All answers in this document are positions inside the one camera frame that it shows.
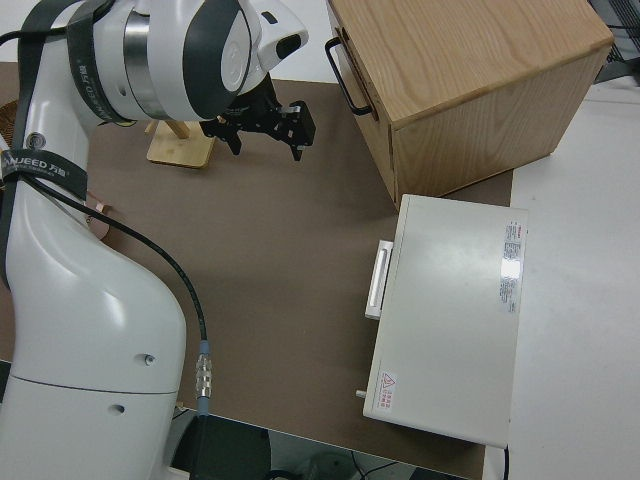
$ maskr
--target metal connector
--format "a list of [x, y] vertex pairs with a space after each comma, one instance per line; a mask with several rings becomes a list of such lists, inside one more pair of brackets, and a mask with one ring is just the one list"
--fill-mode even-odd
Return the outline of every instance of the metal connector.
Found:
[[213, 368], [208, 354], [201, 353], [196, 363], [196, 398], [211, 398]]

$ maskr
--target wooden crate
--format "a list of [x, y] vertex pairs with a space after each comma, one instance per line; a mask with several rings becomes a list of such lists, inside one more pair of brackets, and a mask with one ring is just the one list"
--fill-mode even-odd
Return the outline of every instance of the wooden crate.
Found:
[[611, 32], [585, 0], [328, 0], [357, 121], [396, 206], [550, 154]]

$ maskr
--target black cable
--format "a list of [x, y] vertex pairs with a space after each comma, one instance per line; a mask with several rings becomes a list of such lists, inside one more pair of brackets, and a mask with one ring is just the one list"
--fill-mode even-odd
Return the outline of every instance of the black cable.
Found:
[[[104, 16], [111, 11], [113, 8], [113, 4], [116, 3], [116, 0], [106, 0], [102, 5], [100, 5], [95, 11], [95, 17], [93, 19], [93, 23], [100, 21]], [[65, 35], [67, 33], [67, 27], [56, 27], [50, 28], [48, 30], [36, 30], [36, 31], [28, 31], [28, 30], [15, 30], [13, 32], [8, 32], [3, 35], [0, 35], [0, 46], [4, 45], [10, 40], [44, 40], [47, 37], [53, 37], [57, 35]]]
[[509, 480], [509, 447], [504, 449], [504, 474], [502, 480]]
[[607, 25], [607, 27], [621, 30], [640, 30], [640, 25]]
[[171, 421], [174, 421], [176, 418], [181, 417], [182, 415], [184, 415], [185, 413], [187, 413], [189, 411], [188, 408], [185, 408], [183, 411], [181, 411], [179, 414], [174, 415], [173, 418], [171, 419]]
[[363, 478], [367, 478], [367, 475], [369, 475], [370, 473], [377, 472], [378, 470], [382, 470], [383, 468], [388, 468], [388, 467], [391, 467], [392, 465], [397, 465], [397, 464], [398, 462], [389, 462], [386, 465], [382, 465], [381, 467], [372, 468], [368, 472], [365, 472]]
[[271, 470], [264, 476], [263, 480], [274, 480], [276, 478], [284, 478], [286, 480], [299, 480], [302, 475], [288, 472], [287, 470]]
[[366, 480], [367, 475], [369, 475], [370, 473], [373, 472], [377, 472], [378, 470], [382, 470], [384, 468], [388, 468], [391, 467], [392, 465], [397, 465], [399, 462], [389, 462], [385, 465], [382, 465], [380, 467], [376, 467], [376, 468], [372, 468], [371, 470], [368, 470], [367, 472], [363, 472], [362, 469], [360, 468], [360, 466], [358, 465], [358, 462], [356, 462], [356, 456], [353, 453], [353, 450], [351, 450], [351, 460], [353, 460], [353, 465], [356, 467], [356, 470], [358, 470], [358, 473], [360, 474], [360, 480]]
[[356, 470], [358, 470], [360, 478], [364, 478], [364, 472], [360, 468], [360, 465], [358, 465], [358, 462], [356, 462], [356, 455], [355, 453], [353, 453], [353, 450], [351, 450], [351, 460], [353, 460], [353, 466], [356, 467]]
[[189, 280], [189, 277], [187, 276], [185, 271], [182, 269], [180, 264], [178, 264], [178, 262], [176, 262], [173, 259], [173, 257], [169, 255], [162, 247], [160, 247], [158, 244], [156, 244], [149, 238], [145, 237], [143, 234], [124, 225], [123, 223], [120, 223], [111, 217], [107, 217], [106, 215], [103, 215], [100, 212], [97, 212], [89, 207], [86, 207], [81, 203], [76, 202], [75, 200], [71, 200], [69, 197], [57, 192], [56, 190], [48, 187], [44, 183], [36, 180], [31, 176], [21, 175], [20, 179], [24, 180], [29, 186], [34, 188], [36, 191], [49, 195], [50, 197], [55, 198], [56, 200], [84, 213], [85, 215], [89, 215], [90, 217], [96, 218], [101, 222], [106, 223], [107, 225], [111, 225], [112, 227], [117, 228], [118, 230], [142, 242], [143, 244], [151, 248], [154, 252], [156, 252], [158, 255], [160, 255], [162, 258], [164, 258], [164, 260], [169, 265], [171, 265], [171, 267], [176, 271], [178, 276], [180, 276], [182, 283], [184, 283], [184, 285], [187, 287], [187, 290], [189, 291], [189, 295], [191, 296], [191, 300], [193, 302], [193, 306], [195, 307], [196, 314], [198, 316], [198, 324], [200, 327], [200, 338], [201, 340], [207, 340], [207, 326], [205, 324], [204, 312], [202, 311], [202, 305], [200, 303], [200, 300], [198, 299], [198, 294], [196, 293], [196, 290], [193, 284], [191, 283], [191, 280]]

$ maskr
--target white table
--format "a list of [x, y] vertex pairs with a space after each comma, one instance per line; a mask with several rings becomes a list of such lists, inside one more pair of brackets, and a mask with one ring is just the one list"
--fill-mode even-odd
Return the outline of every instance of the white table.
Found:
[[[516, 170], [530, 211], [511, 479], [640, 475], [640, 88], [591, 88], [556, 152]], [[485, 479], [502, 478], [491, 449]]]

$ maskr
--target label sticker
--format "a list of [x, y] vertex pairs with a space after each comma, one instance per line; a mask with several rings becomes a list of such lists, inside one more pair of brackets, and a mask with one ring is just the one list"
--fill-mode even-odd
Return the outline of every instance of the label sticker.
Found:
[[390, 412], [393, 407], [393, 393], [396, 390], [398, 376], [395, 373], [380, 371], [378, 376], [378, 398], [375, 408]]
[[520, 300], [520, 276], [522, 275], [522, 241], [524, 227], [511, 222], [504, 232], [504, 250], [500, 268], [500, 303], [509, 313], [517, 313]]

